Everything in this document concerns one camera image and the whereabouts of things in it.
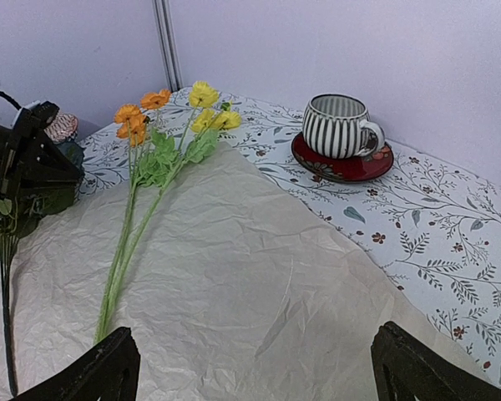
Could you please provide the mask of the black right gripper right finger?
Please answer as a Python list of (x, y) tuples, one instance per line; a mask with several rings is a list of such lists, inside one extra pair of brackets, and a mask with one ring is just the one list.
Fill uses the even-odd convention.
[(501, 400), (501, 389), (446, 361), (395, 322), (379, 327), (371, 355), (379, 400)]

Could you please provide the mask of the yellow poppy stem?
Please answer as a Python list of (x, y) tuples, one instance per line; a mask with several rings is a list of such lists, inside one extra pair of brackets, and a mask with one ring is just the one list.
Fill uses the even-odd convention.
[(164, 193), (184, 167), (198, 165), (213, 154), (221, 132), (235, 129), (241, 124), (241, 116), (231, 108), (231, 103), (224, 102), (220, 107), (215, 106), (219, 98), (219, 91), (205, 81), (197, 81), (192, 85), (188, 98), (191, 115), (179, 139), (159, 127), (162, 108), (159, 110), (159, 118), (155, 110), (146, 112), (149, 117), (148, 138), (136, 164), (137, 191), (133, 220), (118, 282), (110, 301), (112, 308), (109, 326), (129, 264)]

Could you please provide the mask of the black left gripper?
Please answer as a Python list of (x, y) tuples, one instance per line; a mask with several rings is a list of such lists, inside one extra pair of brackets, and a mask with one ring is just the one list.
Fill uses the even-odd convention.
[(0, 125), (0, 196), (74, 188), (83, 177), (43, 129)]

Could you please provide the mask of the orange poppy stem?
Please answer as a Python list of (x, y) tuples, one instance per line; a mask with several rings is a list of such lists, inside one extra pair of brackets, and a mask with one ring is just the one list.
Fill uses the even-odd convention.
[(159, 118), (159, 110), (170, 101), (170, 96), (171, 91), (169, 89), (161, 89), (159, 92), (149, 92), (141, 98), (139, 105), (124, 104), (114, 115), (114, 122), (120, 125), (117, 137), (125, 140), (128, 145), (129, 188), (124, 221), (104, 288), (99, 319), (94, 335), (94, 344), (99, 343), (107, 336), (112, 308), (110, 301), (115, 292), (114, 287), (118, 282), (118, 274), (123, 264), (125, 248), (131, 232), (130, 225), (133, 220), (134, 198), (137, 191), (136, 164), (139, 161), (141, 152), (144, 150), (144, 142), (148, 138), (149, 117), (146, 112), (148, 110), (155, 110), (157, 118)]

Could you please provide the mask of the cream wrapping paper sheet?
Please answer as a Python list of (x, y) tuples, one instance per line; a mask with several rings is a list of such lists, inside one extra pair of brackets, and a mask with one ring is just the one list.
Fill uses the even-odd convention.
[[(92, 347), (127, 196), (121, 184), (86, 197), (20, 241), (21, 391)], [(228, 145), (169, 188), (114, 316), (139, 349), (140, 400), (373, 400), (370, 347), (388, 321), (483, 376), (359, 246)]]

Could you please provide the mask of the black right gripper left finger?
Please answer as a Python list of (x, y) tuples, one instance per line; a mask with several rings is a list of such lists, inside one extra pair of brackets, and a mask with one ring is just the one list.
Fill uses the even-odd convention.
[(60, 373), (19, 394), (21, 401), (135, 401), (140, 354), (129, 327), (119, 327)]

